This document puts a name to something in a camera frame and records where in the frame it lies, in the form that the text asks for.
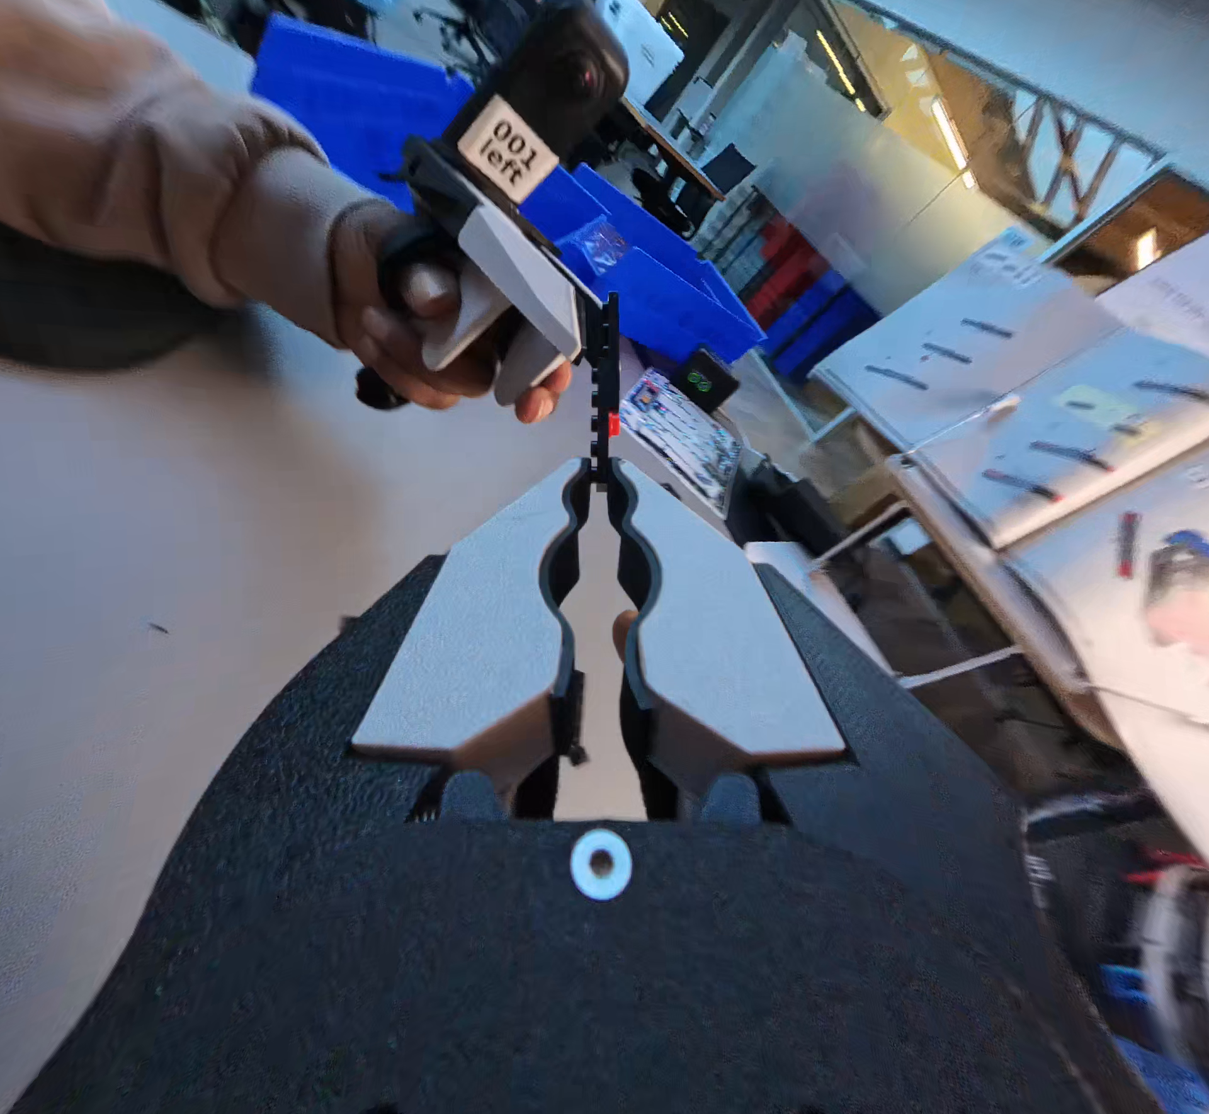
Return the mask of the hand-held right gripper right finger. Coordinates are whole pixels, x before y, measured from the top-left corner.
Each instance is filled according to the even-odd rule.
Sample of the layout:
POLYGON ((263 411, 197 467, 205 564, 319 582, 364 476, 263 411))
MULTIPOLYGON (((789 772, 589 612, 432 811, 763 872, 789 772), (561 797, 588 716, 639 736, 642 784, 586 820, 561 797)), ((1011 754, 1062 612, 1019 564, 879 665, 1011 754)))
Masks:
POLYGON ((649 820, 672 820, 726 774, 831 763, 839 727, 742 548, 626 460, 611 462, 617 582, 635 618, 620 646, 620 722, 649 820))

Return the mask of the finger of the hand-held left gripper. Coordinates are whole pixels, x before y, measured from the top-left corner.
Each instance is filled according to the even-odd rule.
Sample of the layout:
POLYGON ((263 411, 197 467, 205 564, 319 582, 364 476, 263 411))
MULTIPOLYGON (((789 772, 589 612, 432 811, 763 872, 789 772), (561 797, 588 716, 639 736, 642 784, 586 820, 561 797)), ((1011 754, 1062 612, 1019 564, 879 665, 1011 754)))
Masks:
POLYGON ((559 258, 493 203, 480 203, 462 225, 466 259, 566 361, 577 362, 588 339, 590 311, 600 301, 559 258))

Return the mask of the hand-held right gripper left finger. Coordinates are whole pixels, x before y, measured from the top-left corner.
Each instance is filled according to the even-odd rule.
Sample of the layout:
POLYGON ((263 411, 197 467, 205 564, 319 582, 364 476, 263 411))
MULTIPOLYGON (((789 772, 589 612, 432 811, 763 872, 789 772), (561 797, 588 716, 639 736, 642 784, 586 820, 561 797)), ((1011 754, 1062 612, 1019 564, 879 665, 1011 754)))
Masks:
POLYGON ((351 734, 355 756, 482 774, 512 816, 552 819, 561 761, 585 760, 562 606, 588 516, 589 462, 573 458, 449 548, 351 734))

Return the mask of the blue bin with pieces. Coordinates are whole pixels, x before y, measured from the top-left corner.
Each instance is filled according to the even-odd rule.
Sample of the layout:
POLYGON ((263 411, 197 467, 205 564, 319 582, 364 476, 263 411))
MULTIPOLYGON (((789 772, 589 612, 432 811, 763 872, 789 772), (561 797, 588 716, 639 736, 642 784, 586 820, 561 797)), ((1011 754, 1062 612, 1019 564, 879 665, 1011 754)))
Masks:
POLYGON ((389 181, 404 141, 437 139, 473 86, 443 66, 274 14, 251 91, 307 130, 346 179, 410 212, 407 188, 389 181))

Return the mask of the lego instruction booklet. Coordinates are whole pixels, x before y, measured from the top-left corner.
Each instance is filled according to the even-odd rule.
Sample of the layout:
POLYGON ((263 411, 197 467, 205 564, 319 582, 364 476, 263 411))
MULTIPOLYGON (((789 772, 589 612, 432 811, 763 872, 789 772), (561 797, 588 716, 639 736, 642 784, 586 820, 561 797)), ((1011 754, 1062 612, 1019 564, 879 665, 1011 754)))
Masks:
POLYGON ((819 378, 1039 598, 1206 856, 1207 360, 1098 295, 1009 230, 819 378))

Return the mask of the person's left forearm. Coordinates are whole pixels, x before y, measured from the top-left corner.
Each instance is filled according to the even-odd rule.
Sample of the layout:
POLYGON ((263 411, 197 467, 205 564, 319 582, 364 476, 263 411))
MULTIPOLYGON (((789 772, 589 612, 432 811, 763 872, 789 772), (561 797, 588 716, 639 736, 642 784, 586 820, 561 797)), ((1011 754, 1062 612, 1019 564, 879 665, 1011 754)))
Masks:
POLYGON ((291 118, 214 89, 104 0, 1 0, 1 216, 339 349, 384 307, 373 249, 401 218, 291 118))

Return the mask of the clear plastic lego bags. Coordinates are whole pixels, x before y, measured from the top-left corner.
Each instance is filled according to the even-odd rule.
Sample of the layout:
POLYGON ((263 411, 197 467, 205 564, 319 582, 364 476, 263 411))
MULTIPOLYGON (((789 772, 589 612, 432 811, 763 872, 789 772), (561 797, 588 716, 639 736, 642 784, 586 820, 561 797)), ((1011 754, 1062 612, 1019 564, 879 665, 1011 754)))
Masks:
POLYGON ((563 263, 585 284, 603 279, 631 249, 607 213, 567 234, 558 247, 563 263))

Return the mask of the black lego set box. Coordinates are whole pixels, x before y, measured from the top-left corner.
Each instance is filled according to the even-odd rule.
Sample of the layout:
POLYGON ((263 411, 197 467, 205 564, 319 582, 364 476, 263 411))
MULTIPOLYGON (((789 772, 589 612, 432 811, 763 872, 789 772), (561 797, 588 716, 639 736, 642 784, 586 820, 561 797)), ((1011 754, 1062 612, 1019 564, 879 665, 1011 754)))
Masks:
POLYGON ((1036 901, 1080 996, 1159 1112, 1206 1112, 1207 870, 1145 788, 1025 811, 1036 901))

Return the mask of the person's left hand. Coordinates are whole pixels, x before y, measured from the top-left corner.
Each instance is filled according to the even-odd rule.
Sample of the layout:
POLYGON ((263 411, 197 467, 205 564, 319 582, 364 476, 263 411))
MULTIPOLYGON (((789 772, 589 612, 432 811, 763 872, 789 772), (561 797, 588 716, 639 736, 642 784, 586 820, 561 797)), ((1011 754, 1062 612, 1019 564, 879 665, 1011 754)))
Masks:
POLYGON ((393 204, 364 200, 333 225, 328 257, 336 335, 344 349, 412 406, 446 411, 491 390, 494 343, 490 337, 480 337, 444 370, 426 366, 426 324, 457 316, 464 261, 452 251, 440 251, 434 262, 400 270, 401 307, 387 306, 377 279, 378 251, 403 222, 404 215, 393 204))

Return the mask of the white book stand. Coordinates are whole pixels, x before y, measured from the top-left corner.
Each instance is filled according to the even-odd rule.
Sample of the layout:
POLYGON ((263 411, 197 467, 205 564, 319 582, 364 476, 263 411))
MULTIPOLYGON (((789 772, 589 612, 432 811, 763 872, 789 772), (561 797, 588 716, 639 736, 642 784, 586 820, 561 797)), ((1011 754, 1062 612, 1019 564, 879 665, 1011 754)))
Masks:
POLYGON ((1118 754, 1124 743, 1074 646, 912 457, 858 482, 879 496, 824 553, 788 538, 751 542, 772 569, 899 686, 971 743, 989 723, 1066 732, 1118 754))

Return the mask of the blue bin with bags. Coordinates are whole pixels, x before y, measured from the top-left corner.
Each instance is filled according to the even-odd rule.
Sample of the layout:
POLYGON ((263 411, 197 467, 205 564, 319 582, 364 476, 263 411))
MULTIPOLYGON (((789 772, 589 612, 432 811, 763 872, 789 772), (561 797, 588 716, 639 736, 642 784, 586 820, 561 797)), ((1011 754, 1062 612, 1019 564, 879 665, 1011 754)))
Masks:
POLYGON ((612 218, 631 249, 603 279, 584 284, 599 301, 618 293, 618 328, 635 344, 675 362, 704 347, 734 363, 763 342, 763 330, 711 263, 586 166, 552 171, 520 213, 559 254, 567 234, 598 215, 612 218))

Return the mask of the black box device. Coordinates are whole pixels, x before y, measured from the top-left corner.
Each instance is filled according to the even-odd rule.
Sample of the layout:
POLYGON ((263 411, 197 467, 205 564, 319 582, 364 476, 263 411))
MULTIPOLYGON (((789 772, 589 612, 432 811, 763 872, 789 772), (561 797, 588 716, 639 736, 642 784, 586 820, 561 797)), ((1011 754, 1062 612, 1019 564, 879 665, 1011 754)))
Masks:
POLYGON ((674 367, 670 381, 701 412, 713 416, 739 390, 733 369, 713 351, 699 347, 674 367))

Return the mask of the holographic sticker sheet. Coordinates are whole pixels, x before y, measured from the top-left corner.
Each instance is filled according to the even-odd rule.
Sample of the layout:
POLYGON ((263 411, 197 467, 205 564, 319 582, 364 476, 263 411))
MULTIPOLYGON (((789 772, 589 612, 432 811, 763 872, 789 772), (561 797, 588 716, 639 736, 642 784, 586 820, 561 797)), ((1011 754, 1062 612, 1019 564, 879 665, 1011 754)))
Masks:
POLYGON ((716 517, 726 517, 742 443, 654 369, 618 403, 620 425, 659 457, 716 517))

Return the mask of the stack of red blue crates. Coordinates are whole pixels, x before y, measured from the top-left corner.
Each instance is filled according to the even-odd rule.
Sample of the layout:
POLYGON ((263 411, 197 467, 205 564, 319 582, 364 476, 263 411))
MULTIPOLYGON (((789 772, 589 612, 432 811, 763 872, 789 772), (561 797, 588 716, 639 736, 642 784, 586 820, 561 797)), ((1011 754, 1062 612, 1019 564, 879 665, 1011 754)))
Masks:
POLYGON ((739 283, 739 299, 763 330, 758 352, 781 383, 802 385, 826 357, 880 315, 807 238, 780 215, 762 224, 739 283))

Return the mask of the printed paper sheet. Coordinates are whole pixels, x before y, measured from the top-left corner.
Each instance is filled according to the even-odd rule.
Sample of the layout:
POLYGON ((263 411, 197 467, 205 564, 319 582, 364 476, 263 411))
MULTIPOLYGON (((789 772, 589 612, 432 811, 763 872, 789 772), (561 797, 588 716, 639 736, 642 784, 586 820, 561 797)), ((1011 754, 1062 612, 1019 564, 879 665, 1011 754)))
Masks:
POLYGON ((1207 236, 1105 290, 1096 303, 1139 337, 1207 356, 1207 236))

